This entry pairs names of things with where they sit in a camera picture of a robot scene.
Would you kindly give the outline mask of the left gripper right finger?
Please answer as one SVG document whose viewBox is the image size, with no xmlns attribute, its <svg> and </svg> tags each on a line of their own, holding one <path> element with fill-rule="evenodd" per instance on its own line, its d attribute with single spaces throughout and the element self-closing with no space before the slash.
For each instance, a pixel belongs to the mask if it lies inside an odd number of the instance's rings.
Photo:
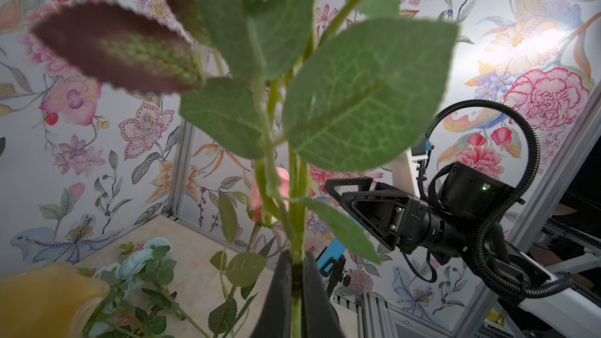
<svg viewBox="0 0 601 338">
<path fill-rule="evenodd" d="M 305 253 L 302 269 L 301 326 L 303 338 L 344 338 L 340 320 L 310 252 Z"/>
</svg>

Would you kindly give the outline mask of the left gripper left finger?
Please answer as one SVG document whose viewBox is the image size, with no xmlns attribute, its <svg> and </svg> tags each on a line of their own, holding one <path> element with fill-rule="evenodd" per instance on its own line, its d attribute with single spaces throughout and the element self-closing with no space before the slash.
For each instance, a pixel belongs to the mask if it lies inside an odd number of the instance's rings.
<svg viewBox="0 0 601 338">
<path fill-rule="evenodd" d="M 287 338 L 291 334 L 293 271 L 289 250 L 281 253 L 264 306 L 251 338 Z"/>
</svg>

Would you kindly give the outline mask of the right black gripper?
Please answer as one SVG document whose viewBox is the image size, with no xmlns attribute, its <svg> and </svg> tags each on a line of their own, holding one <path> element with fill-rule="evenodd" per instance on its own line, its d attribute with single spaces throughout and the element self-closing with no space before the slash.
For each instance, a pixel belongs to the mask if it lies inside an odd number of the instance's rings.
<svg viewBox="0 0 601 338">
<path fill-rule="evenodd" d="M 325 191 L 388 250 L 411 254 L 442 242 L 444 220 L 428 203 L 369 177 L 328 179 Z"/>
</svg>

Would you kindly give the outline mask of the single light blue rose stem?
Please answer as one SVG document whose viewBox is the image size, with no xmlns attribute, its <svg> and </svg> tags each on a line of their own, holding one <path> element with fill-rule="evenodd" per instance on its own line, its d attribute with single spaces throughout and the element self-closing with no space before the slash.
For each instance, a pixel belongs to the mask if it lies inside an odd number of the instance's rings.
<svg viewBox="0 0 601 338">
<path fill-rule="evenodd" d="M 165 303 L 154 302 L 146 309 L 134 305 L 129 297 L 152 283 L 146 270 L 157 271 L 171 254 L 172 245 L 166 239 L 154 238 L 144 244 L 127 242 L 119 249 L 120 261 L 99 269 L 78 268 L 80 275 L 103 280 L 110 287 L 107 297 L 86 322 L 81 336 L 159 337 L 167 329 Z"/>
</svg>

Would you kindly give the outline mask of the yellow ruffled glass vase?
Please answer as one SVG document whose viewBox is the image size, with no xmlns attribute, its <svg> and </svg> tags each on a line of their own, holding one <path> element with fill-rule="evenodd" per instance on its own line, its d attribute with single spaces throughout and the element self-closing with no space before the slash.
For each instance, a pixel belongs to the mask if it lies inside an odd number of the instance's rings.
<svg viewBox="0 0 601 338">
<path fill-rule="evenodd" d="M 2 337 L 79 337 L 108 296 L 103 280 L 85 277 L 69 263 L 1 278 Z"/>
</svg>

